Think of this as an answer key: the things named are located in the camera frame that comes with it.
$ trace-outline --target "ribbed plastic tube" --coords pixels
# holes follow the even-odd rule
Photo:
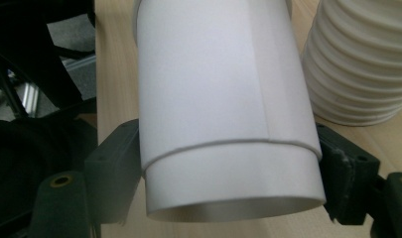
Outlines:
[[[143,0],[137,41],[149,217],[230,221],[325,202],[284,0]]]
[[[322,0],[303,52],[314,112],[367,126],[402,109],[402,1]]]

